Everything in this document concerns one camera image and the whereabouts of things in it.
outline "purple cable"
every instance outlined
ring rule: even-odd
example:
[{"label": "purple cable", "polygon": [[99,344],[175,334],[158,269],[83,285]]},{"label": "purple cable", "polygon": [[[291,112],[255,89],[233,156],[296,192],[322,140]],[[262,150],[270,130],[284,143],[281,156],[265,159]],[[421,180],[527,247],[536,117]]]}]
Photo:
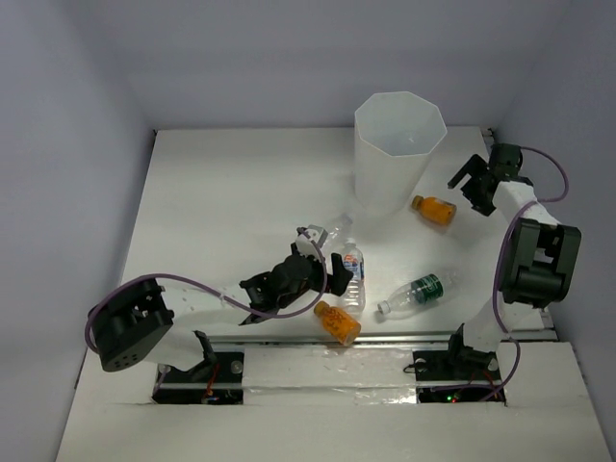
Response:
[{"label": "purple cable", "polygon": [[[544,152],[544,151],[542,151],[540,149],[536,149],[534,147],[528,147],[528,146],[520,146],[520,147],[521,147],[521,149],[523,149],[525,151],[535,152],[535,153],[539,154],[540,156],[545,157],[550,162],[552,162],[554,164],[554,166],[558,169],[560,174],[562,175],[562,180],[563,180],[563,183],[564,183],[564,188],[563,188],[563,192],[561,193],[561,195],[559,195],[557,197],[550,197],[550,198],[547,198],[547,199],[537,199],[538,200],[537,202],[528,202],[513,217],[513,219],[509,223],[509,226],[507,227],[507,230],[504,233],[504,238],[502,240],[502,244],[500,245],[499,259],[497,261],[497,270],[496,270],[496,273],[494,275],[494,283],[492,284],[492,310],[494,311],[494,317],[497,320],[497,323],[498,323],[498,325],[500,327],[500,330],[502,330],[502,332],[504,334],[509,334],[509,330],[504,325],[504,322],[502,321],[502,318],[501,318],[501,314],[499,313],[499,304],[498,304],[499,280],[501,279],[501,266],[502,266],[502,259],[504,257],[504,252],[506,250],[507,244],[509,243],[509,240],[511,239],[511,235],[513,234],[513,229],[516,226],[516,221],[518,220],[518,218],[520,218],[533,205],[536,205],[538,203],[554,203],[554,202],[559,202],[562,199],[564,199],[565,197],[567,197],[567,194],[569,193],[569,176],[567,176],[567,172],[565,171],[563,166],[554,157],[552,157],[547,152]],[[492,393],[486,395],[485,397],[483,397],[479,401],[487,401],[488,399],[490,399],[491,397],[496,395],[498,392],[500,392],[507,385],[507,383],[509,383],[511,381],[511,378],[513,378],[514,373],[516,372],[516,370],[518,369],[518,366],[520,365],[520,357],[522,356],[522,348],[520,347],[520,343],[516,339],[514,339],[513,337],[509,337],[509,339],[511,340],[511,342],[516,347],[516,358],[515,358],[515,360],[513,362],[513,366],[511,368],[511,371],[509,372],[507,377],[500,383],[500,385],[498,387],[496,387],[495,389],[493,389]],[[460,390],[460,391],[462,391],[462,390],[465,390],[467,388],[490,388],[490,389],[492,389],[492,387],[488,386],[488,385],[467,383],[466,385],[463,385],[462,387],[460,387],[459,385],[458,386],[450,385],[450,386],[444,386],[444,387],[434,387],[432,390],[438,390],[438,391],[441,391],[441,390],[442,391],[445,391],[445,390]]]},{"label": "purple cable", "polygon": [[117,294],[119,294],[120,292],[122,292],[124,289],[134,285],[134,284],[138,284],[142,281],[145,281],[147,279],[170,279],[170,280],[174,280],[174,281],[179,281],[179,282],[183,282],[185,284],[189,284],[191,286],[195,286],[198,289],[201,289],[202,291],[216,296],[218,298],[223,299],[224,301],[226,301],[227,303],[240,308],[242,310],[247,311],[248,313],[251,313],[253,315],[259,316],[261,318],[267,318],[267,319],[276,319],[276,320],[284,320],[287,318],[292,318],[294,316],[298,316],[301,315],[302,313],[307,312],[308,310],[310,310],[313,306],[315,306],[319,300],[321,300],[321,297],[323,296],[323,294],[325,294],[325,290],[327,289],[327,264],[325,263],[325,257],[323,256],[321,249],[319,248],[319,245],[317,243],[315,243],[312,238],[308,235],[308,233],[306,232],[305,228],[297,228],[297,233],[304,235],[309,241],[310,244],[313,245],[313,247],[315,248],[315,250],[317,251],[317,254],[319,255],[319,259],[321,260],[321,264],[323,266],[323,285],[321,287],[321,290],[319,291],[319,293],[317,294],[317,296],[315,297],[314,300],[312,300],[310,303],[308,303],[308,305],[306,305],[305,307],[301,308],[300,310],[296,310],[293,311],[292,313],[286,313],[286,314],[282,314],[282,315],[278,315],[278,314],[271,314],[271,313],[264,313],[262,311],[259,310],[255,310],[254,308],[250,308],[247,305],[244,305],[243,303],[240,303],[238,300],[235,300],[233,298],[231,298],[230,296],[227,296],[225,294],[223,294],[220,291],[217,291],[216,289],[213,289],[210,286],[207,286],[205,284],[202,284],[198,281],[195,281],[193,279],[190,279],[188,277],[184,277],[184,276],[180,276],[177,274],[169,274],[166,272],[154,272],[152,274],[145,274],[143,276],[139,276],[136,277],[135,279],[132,279],[124,284],[122,284],[121,286],[119,286],[117,289],[111,291],[107,296],[105,296],[105,298],[103,298],[101,300],[100,303],[98,303],[91,311],[90,314],[88,315],[88,320],[86,321],[86,345],[88,345],[88,347],[94,351],[95,353],[98,353],[98,348],[96,348],[96,345],[94,344],[94,340],[92,339],[91,336],[91,330],[92,330],[92,324],[94,323],[94,319],[96,318],[96,316],[100,313],[100,311],[105,307],[105,305],[107,305],[107,303],[109,303],[109,301],[114,298]]}]

